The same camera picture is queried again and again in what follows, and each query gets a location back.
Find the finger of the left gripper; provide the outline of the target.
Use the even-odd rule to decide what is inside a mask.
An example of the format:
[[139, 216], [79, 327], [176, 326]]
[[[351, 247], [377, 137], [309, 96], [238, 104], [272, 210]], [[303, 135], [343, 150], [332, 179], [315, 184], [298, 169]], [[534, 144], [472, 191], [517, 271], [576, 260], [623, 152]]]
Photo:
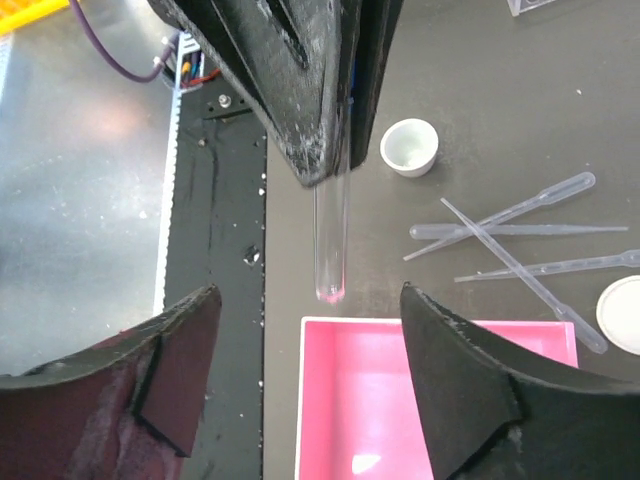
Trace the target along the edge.
[[403, 3], [403, 0], [361, 1], [352, 89], [351, 170], [362, 165], [368, 154], [388, 56]]
[[357, 1], [153, 1], [191, 34], [273, 137], [298, 181], [333, 176], [355, 51]]

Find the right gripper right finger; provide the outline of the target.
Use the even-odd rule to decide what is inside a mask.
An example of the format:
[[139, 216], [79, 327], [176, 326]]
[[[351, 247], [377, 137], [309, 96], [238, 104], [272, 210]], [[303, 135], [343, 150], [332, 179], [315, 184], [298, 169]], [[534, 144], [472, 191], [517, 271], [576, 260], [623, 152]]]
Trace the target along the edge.
[[409, 283], [400, 314], [434, 478], [638, 478], [638, 384], [536, 354]]

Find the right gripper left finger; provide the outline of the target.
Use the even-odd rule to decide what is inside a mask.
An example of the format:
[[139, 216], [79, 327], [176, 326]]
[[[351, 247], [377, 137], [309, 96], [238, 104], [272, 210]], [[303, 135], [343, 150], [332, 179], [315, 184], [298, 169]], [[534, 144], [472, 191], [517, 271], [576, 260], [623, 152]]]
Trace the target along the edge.
[[1, 378], [4, 479], [177, 479], [205, 405], [222, 307], [200, 288], [75, 354]]

